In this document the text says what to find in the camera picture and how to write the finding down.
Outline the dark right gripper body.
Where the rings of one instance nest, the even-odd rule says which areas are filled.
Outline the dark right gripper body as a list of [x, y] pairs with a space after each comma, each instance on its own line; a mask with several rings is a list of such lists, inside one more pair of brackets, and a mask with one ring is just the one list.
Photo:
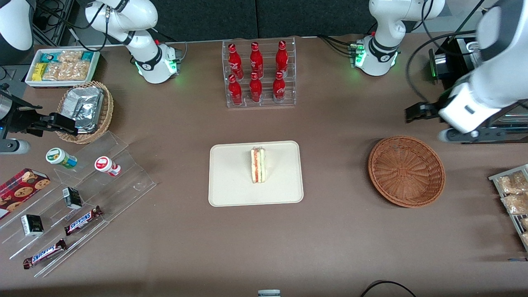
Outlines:
[[1, 134], [22, 133], [42, 135], [42, 130], [32, 124], [38, 122], [41, 115], [36, 112], [42, 106], [31, 103], [8, 93], [1, 94]]

